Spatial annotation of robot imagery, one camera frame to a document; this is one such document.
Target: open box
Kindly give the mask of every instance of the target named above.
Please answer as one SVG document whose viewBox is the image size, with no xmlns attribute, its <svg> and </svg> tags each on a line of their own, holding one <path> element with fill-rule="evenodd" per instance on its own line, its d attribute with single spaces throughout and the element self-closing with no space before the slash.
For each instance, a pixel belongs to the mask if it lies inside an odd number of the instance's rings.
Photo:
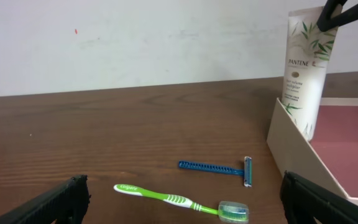
<svg viewBox="0 0 358 224">
<path fill-rule="evenodd" d="M 358 205 L 358 98 L 322 98 L 311 142 L 277 99 L 267 144 L 282 175 L 295 172 Z"/>
</svg>

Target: tube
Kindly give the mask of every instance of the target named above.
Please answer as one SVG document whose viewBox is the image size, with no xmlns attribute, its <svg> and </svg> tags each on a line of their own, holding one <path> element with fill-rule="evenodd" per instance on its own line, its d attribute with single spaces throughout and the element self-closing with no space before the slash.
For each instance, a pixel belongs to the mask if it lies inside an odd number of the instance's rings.
<svg viewBox="0 0 358 224">
<path fill-rule="evenodd" d="M 289 13 L 287 52 L 282 104 L 293 122 L 310 141 L 316 127 L 327 65 L 334 47 L 337 27 L 321 32 L 317 20 L 323 7 Z M 342 6 L 333 12 L 340 14 Z"/>
</svg>

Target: wall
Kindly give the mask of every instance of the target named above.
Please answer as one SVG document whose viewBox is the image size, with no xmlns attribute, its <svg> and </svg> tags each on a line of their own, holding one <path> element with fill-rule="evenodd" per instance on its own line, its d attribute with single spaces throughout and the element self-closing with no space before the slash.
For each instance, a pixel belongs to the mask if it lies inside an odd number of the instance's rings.
<svg viewBox="0 0 358 224">
<path fill-rule="evenodd" d="M 0 0 L 0 96 L 282 76 L 288 11 L 324 4 Z M 358 70 L 358 21 L 328 70 Z"/>
</svg>

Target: brown wooden surface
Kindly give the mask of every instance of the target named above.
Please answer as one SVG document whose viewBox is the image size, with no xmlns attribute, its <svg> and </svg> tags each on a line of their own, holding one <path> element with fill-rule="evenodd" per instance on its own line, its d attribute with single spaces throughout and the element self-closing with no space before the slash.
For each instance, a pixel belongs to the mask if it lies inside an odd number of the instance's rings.
<svg viewBox="0 0 358 224">
<path fill-rule="evenodd" d="M 84 223 L 220 223 L 119 194 L 134 184 L 217 208 L 248 204 L 250 223 L 286 223 L 281 176 L 265 143 L 282 78 L 0 97 L 0 215 L 75 174 L 92 194 Z M 358 73 L 329 75 L 324 96 L 358 97 Z M 240 177 L 177 169 L 179 160 L 242 167 Z"/>
</svg>

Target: toothbrush handle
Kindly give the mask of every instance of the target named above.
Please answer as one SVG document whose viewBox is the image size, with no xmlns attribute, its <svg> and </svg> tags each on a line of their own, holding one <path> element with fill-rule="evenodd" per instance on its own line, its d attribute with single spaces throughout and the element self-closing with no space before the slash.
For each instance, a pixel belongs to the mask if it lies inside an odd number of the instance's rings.
<svg viewBox="0 0 358 224">
<path fill-rule="evenodd" d="M 160 194 L 157 192 L 153 192 L 151 190 L 146 190 L 141 187 L 136 187 L 129 184 L 116 184 L 114 186 L 114 189 L 124 194 L 155 198 L 179 207 L 192 208 L 196 211 L 206 212 L 213 215 L 218 214 L 218 211 L 215 209 L 202 206 L 186 197 L 182 197 L 179 195 Z"/>
<path fill-rule="evenodd" d="M 182 169 L 214 172 L 218 174 L 239 175 L 242 177 L 244 176 L 244 171 L 240 169 L 233 169 L 232 167 L 227 167 L 227 166 L 204 164 L 200 162 L 179 161 L 178 167 Z"/>
</svg>

